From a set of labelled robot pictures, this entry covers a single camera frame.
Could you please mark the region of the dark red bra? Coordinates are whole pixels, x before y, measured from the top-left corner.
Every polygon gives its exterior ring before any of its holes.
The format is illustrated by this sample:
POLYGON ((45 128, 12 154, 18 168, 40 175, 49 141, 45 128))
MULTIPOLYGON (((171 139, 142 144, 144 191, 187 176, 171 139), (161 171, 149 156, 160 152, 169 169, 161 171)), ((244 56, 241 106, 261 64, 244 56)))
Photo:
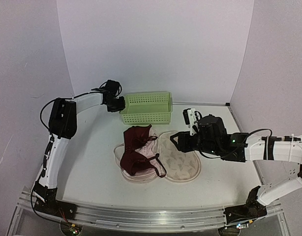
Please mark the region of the dark red bra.
POLYGON ((150 133, 151 128, 151 124, 132 126, 123 133, 124 153, 120 166, 131 177, 148 170, 153 170, 160 178, 167 175, 167 171, 159 159, 159 153, 152 150, 158 137, 150 133))

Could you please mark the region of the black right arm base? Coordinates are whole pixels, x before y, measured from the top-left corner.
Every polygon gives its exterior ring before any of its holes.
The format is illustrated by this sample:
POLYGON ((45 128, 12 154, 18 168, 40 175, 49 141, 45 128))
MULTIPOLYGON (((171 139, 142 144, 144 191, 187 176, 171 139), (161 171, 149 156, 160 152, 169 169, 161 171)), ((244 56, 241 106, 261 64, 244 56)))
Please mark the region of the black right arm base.
POLYGON ((259 189, 260 186, 257 186, 249 192, 245 204, 225 208, 226 225, 244 223, 267 215, 266 207, 257 201, 259 189))

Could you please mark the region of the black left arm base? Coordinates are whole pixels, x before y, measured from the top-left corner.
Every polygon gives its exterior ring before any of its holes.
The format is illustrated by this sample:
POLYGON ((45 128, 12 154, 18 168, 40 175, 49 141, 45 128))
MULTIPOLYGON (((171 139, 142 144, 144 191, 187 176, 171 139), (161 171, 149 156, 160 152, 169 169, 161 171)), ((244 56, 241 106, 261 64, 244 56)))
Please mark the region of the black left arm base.
POLYGON ((40 184, 33 188, 36 201, 33 209, 37 212, 61 217, 63 220, 74 220, 77 206, 73 203, 57 200, 57 188, 49 189, 40 184))

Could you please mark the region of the floral mesh laundry bag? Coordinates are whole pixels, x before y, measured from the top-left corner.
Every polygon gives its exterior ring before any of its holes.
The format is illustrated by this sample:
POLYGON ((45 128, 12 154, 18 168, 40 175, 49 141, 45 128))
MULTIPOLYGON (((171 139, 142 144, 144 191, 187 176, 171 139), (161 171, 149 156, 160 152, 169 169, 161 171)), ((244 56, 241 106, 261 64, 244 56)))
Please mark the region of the floral mesh laundry bag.
MULTIPOLYGON (((164 177, 165 179, 172 182, 189 182, 198 177, 201 172, 201 162, 198 155, 194 151, 188 153, 180 152, 170 141, 170 136, 177 133, 177 131, 163 132, 158 136, 155 130, 151 129, 150 133, 158 137, 154 142, 152 150, 160 155, 159 159, 167 171, 167 175, 164 177)), ((126 180, 143 183, 153 181, 158 177, 153 170, 140 172, 131 177, 120 166, 123 153, 124 143, 114 148, 115 162, 121 169, 121 174, 126 180)))

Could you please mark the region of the green plastic basket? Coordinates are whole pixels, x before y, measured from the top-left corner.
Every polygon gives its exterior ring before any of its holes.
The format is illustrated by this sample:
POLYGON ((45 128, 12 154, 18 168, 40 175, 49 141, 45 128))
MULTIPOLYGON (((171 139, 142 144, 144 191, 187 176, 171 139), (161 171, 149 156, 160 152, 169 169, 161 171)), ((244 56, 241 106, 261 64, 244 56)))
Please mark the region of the green plastic basket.
POLYGON ((131 93, 125 97, 125 109, 120 111, 124 124, 169 124, 172 96, 170 92, 131 93))

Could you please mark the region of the aluminium front rail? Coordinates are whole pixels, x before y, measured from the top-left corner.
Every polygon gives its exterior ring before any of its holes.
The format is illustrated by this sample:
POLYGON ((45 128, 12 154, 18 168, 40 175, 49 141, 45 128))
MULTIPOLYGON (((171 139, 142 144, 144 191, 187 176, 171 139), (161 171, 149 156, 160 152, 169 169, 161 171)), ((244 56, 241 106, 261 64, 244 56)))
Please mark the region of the aluminium front rail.
POLYGON ((267 206, 267 214, 244 220, 223 206, 143 209, 92 206, 58 201, 59 210, 50 211, 24 187, 16 204, 7 235, 64 236, 187 235, 210 233, 238 236, 288 236, 289 227, 280 201, 267 206))

